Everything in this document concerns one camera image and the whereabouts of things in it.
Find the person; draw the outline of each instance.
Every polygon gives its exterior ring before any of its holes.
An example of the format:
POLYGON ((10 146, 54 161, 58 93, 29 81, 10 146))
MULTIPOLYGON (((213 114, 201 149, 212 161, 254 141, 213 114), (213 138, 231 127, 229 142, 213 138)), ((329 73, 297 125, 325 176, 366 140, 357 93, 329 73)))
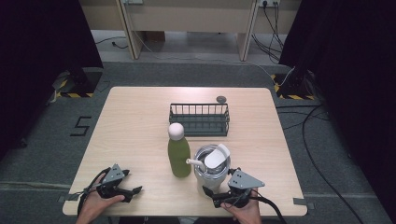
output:
MULTIPOLYGON (((250 192, 250 196, 257 197, 257 188, 250 192)), ((89 224, 99 217, 111 204, 124 200, 123 195, 104 199, 96 190, 91 191, 85 203, 82 205, 76 224, 89 224)), ((249 200, 245 207, 237 208, 228 203, 222 203, 221 207, 233 214, 233 220, 238 220, 241 224, 261 224, 259 201, 249 200)))

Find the metal basket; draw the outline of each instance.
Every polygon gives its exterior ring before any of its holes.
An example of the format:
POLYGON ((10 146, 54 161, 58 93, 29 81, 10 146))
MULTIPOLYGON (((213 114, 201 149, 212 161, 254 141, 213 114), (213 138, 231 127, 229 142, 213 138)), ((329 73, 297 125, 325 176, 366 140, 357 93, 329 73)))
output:
POLYGON ((227 136, 227 104, 171 104, 169 123, 180 123, 185 136, 227 136))

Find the table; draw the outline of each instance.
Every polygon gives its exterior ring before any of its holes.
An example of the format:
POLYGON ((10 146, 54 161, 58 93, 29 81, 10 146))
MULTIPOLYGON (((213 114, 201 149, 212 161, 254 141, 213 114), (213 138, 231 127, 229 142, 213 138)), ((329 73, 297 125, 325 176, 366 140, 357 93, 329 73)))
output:
MULTIPOLYGON (((70 193, 82 191, 103 169, 117 163, 131 173, 120 187, 143 186, 130 203, 116 203, 106 216, 227 217, 210 199, 198 194, 196 179, 172 175, 167 157, 169 106, 171 103, 215 103, 225 96, 230 109, 226 137, 187 137, 191 157, 196 149, 224 144, 231 150, 232 168, 242 170, 265 183, 259 193, 273 201, 284 216, 303 216, 306 206, 300 184, 274 106, 271 92, 263 88, 180 88, 115 87, 93 131, 70 193)), ((228 190, 226 181, 221 192, 228 190)), ((78 202, 66 202, 64 213, 77 213, 78 202)), ((260 203, 262 216, 276 216, 260 203)))
POLYGON ((143 39, 139 31, 236 33, 241 61, 247 57, 257 0, 145 0, 143 5, 117 0, 133 59, 143 39))

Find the person's right hand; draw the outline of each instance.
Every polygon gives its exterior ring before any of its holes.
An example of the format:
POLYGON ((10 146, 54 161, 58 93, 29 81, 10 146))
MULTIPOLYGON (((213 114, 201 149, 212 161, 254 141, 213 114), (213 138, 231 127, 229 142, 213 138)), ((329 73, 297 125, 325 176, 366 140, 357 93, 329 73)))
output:
MULTIPOLYGON (((257 188, 250 192, 251 197, 257 197, 257 188)), ((259 201, 250 199, 245 207, 238 208, 229 203, 222 203, 221 207, 233 214, 233 220, 238 219, 241 224, 262 224, 259 201)))

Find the bottle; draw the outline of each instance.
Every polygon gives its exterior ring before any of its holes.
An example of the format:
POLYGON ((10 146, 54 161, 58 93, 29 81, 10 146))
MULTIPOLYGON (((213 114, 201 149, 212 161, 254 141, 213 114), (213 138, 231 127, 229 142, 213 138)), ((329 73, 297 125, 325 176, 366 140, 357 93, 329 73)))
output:
POLYGON ((184 137, 184 128, 180 123, 169 126, 168 157, 171 163, 172 173, 176 177, 186 177, 191 172, 191 166, 186 159, 191 156, 190 146, 184 137))

